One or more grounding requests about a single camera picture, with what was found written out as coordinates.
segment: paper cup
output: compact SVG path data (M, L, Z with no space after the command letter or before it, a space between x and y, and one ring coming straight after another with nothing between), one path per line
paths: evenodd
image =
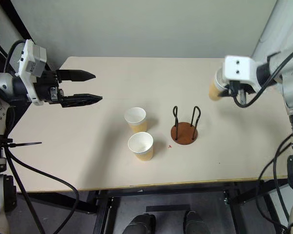
M153 137L149 133L132 135L128 147L142 161L149 161L153 157Z
M140 107L133 107L127 110L124 118L133 130L134 133L147 131L147 114Z

